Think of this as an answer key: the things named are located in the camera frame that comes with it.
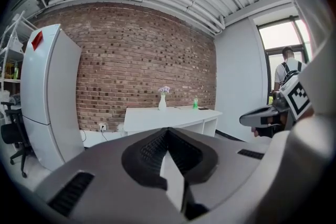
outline flower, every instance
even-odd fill
[[[158,92],[163,95],[170,94],[170,88],[168,86],[164,86],[162,88],[159,88]]]

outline man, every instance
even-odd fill
[[[306,67],[305,63],[294,58],[294,52],[291,47],[285,47],[282,50],[282,56],[285,61],[279,64],[275,70],[274,91],[279,91],[289,71],[298,70],[301,72]]]

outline white shirt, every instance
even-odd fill
[[[289,71],[291,70],[298,70],[298,65],[299,65],[299,61],[296,60],[294,57],[289,57],[287,59],[287,61],[285,61]],[[306,67],[307,65],[303,62],[302,63],[302,67],[301,67],[301,71]],[[277,83],[281,83],[284,81],[286,77],[286,70],[284,68],[284,66],[282,64],[279,64],[277,66],[277,69],[275,70],[275,76],[274,76],[274,82]]]

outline white vase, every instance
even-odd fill
[[[167,105],[166,105],[166,96],[165,95],[161,95],[161,100],[159,102],[159,110],[165,111],[166,108],[167,108]]]

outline white refrigerator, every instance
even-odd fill
[[[32,41],[42,31],[37,48]],[[60,28],[34,31],[27,43],[21,74],[21,106],[32,148],[53,171],[84,151],[76,111],[76,80],[81,48]]]

